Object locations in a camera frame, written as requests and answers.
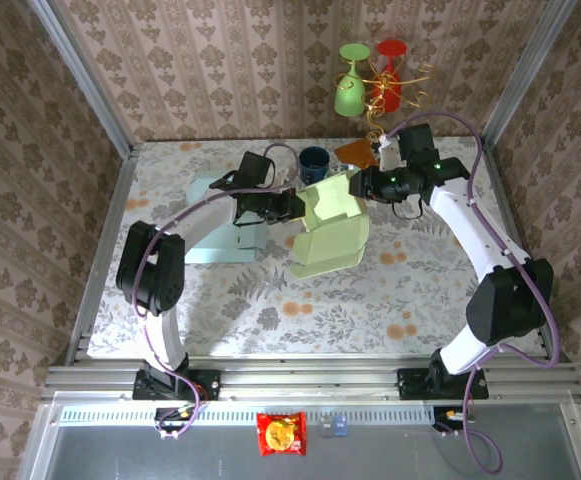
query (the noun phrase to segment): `dark blue mug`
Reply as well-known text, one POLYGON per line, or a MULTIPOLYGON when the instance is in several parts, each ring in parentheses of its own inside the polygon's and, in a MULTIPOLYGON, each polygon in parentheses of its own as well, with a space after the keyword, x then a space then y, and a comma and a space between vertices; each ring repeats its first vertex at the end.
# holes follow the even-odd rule
POLYGON ((326 178, 330 155, 321 147, 308 147, 299 154, 299 176, 304 185, 312 185, 326 178))

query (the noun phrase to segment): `purple cable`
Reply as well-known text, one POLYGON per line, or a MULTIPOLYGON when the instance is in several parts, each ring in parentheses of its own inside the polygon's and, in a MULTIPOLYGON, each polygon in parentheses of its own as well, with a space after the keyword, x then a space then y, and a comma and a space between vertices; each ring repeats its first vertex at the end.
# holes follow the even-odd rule
MULTIPOLYGON (((479 166, 479 162, 481 161, 481 157, 483 156, 483 145, 481 143, 481 137, 480 137, 477 129, 473 125, 468 123, 468 121, 464 120, 459 115, 456 115, 454 113, 450 113, 450 112, 426 112, 426 113, 420 113, 420 114, 414 115, 411 118, 404 120, 399 125, 397 125, 395 128, 393 128, 386 135, 386 137, 388 137, 388 138, 392 137, 399 130, 401 130, 406 125, 412 123, 415 120, 418 120, 420 118, 425 118, 425 117, 431 117, 431 116, 444 116, 444 117, 449 117, 449 118, 456 120, 457 122, 463 124, 470 131, 470 133, 472 134, 472 136, 476 140, 476 142, 477 142, 477 158, 475 159, 474 165, 472 166, 472 171, 470 172, 470 178, 468 178, 468 186, 467 186, 467 196, 468 196, 468 202, 470 204, 470 208, 474 212, 475 216, 479 219, 479 222, 486 229, 486 231, 488 232, 490 237, 492 237, 492 239, 499 246, 501 251, 504 252, 505 255, 508 257, 508 259, 510 260, 510 263, 512 263, 512 265, 514 265, 514 267, 517 269, 517 271, 521 275, 521 278, 523 278, 524 282, 526 283, 526 285, 528 286, 528 288, 530 289, 530 291, 534 295, 535 300, 537 301, 537 303, 541 307, 541 311, 543 312, 543 315, 546 317, 546 321, 548 322, 548 326, 550 327, 550 336, 552 337, 553 350, 552 350, 552 356, 548 362, 541 362, 541 361, 535 360, 534 358, 528 356, 527 354, 523 353, 521 350, 519 350, 516 347, 513 347, 510 344, 500 343, 498 345, 498 350, 490 351, 488 354, 486 354, 485 357, 483 357, 481 359, 481 361, 479 363, 481 365, 483 365, 485 362, 487 362, 492 357, 494 357, 499 350, 507 350, 507 351, 516 353, 521 358, 523 358, 524 360, 530 362, 531 364, 533 364, 537 367, 545 368, 545 369, 552 368, 559 362, 559 356, 561 353, 559 331, 557 329, 557 322, 555 321, 554 315, 553 315, 552 311, 550 310, 550 307, 548 306, 548 302, 546 302, 545 299, 543 298, 543 295, 541 295, 541 292, 539 291, 539 288, 537 287, 537 285, 532 281, 532 279, 527 274, 525 269, 521 266, 521 263, 519 262, 519 260, 508 249, 508 246, 506 245, 505 241, 499 236, 499 234, 493 228, 493 226, 490 225, 490 222, 488 222, 488 220, 485 218, 485 216, 483 215, 483 213, 479 209, 479 206, 474 198, 474 192, 473 192, 472 187, 474 184, 474 179, 476 177, 477 167, 479 166)), ((503 456, 501 455, 501 451, 499 450, 499 447, 494 442, 494 440, 492 440, 486 434, 481 433, 481 432, 477 432, 477 431, 471 431, 468 429, 468 416, 467 416, 468 400, 470 398, 470 390, 472 389, 472 382, 474 381, 474 378, 477 374, 477 371, 480 368, 481 367, 478 365, 475 365, 472 367, 472 369, 470 371, 468 383, 466 385, 466 389, 465 389, 465 392, 463 394, 463 412, 464 412, 463 432, 464 432, 464 436, 466 439, 466 445, 468 447, 468 451, 470 452, 470 456, 475 461, 475 463, 479 466, 479 468, 481 468, 481 470, 483 470, 485 473, 487 473, 489 475, 498 475, 503 470, 503 456), (474 451, 474 448, 472 447, 472 441, 470 439, 470 435, 474 435, 474 436, 482 438, 483 440, 485 440, 488 444, 490 444, 496 450, 497 455, 499 456, 499 465, 497 466, 497 468, 495 468, 494 470, 490 470, 490 469, 486 468, 481 463, 481 461, 477 458, 477 455, 474 451)))
MULTIPOLYGON (((143 253, 143 257, 141 257, 141 262, 139 263, 139 268, 137 269, 137 275, 134 278, 134 284, 132 286, 132 307, 134 308, 135 313, 140 318, 142 318, 142 319, 147 318, 148 313, 147 313, 147 311, 145 313, 142 313, 139 311, 139 305, 137 304, 137 295, 139 292, 139 282, 141 281, 141 276, 143 275, 143 271, 145 270, 146 263, 148 262, 148 257, 150 256, 150 252, 152 252, 152 249, 157 244, 159 239, 165 234, 165 232, 167 232, 174 225, 178 224, 181 220, 186 218, 191 213, 199 210, 201 207, 203 207, 204 205, 207 205, 208 203, 210 203, 214 200, 218 200, 219 198, 223 198, 223 197, 226 197, 228 195, 234 195, 235 193, 271 193, 271 192, 276 192, 278 190, 282 190, 284 188, 290 187, 290 183, 296 178, 296 176, 299 172, 299 155, 292 147, 286 145, 285 143, 271 143, 264 150, 263 156, 267 157, 268 152, 274 147, 287 148, 288 150, 290 150, 292 152, 292 154, 294 155, 294 159, 295 159, 294 173, 292 174, 292 177, 290 177, 283 185, 279 185, 277 187, 269 187, 269 188, 244 188, 244 189, 240 189, 240 190, 232 190, 229 192, 217 193, 216 195, 212 195, 206 199, 199 200, 197 203, 193 204, 191 207, 184 210, 179 215, 177 215, 173 220, 171 220, 166 225, 164 225, 155 234, 155 236, 152 238, 152 240, 150 241, 150 243, 146 247, 146 250, 143 253)), ((197 417, 199 415, 199 408, 201 406, 201 400, 199 399, 199 392, 197 391, 197 388, 193 385, 193 383, 190 380, 188 380, 183 375, 179 375, 175 371, 169 369, 161 361, 161 359, 157 355, 157 352, 154 349, 154 346, 152 345, 152 342, 150 341, 150 336, 148 335, 148 328, 146 325, 144 325, 142 327, 142 331, 143 331, 143 336, 146 339, 146 343, 148 345, 148 348, 154 354, 155 360, 161 366, 161 368, 163 368, 164 372, 166 372, 168 375, 175 377, 175 378, 178 378, 179 380, 184 382, 186 385, 188 385, 188 387, 190 387, 190 389, 194 393, 194 411, 192 412, 190 420, 188 420, 188 422, 178 431, 165 434, 165 436, 168 436, 168 437, 178 437, 179 435, 184 433, 188 428, 190 428, 190 426, 194 423, 194 421, 197 419, 197 417)))

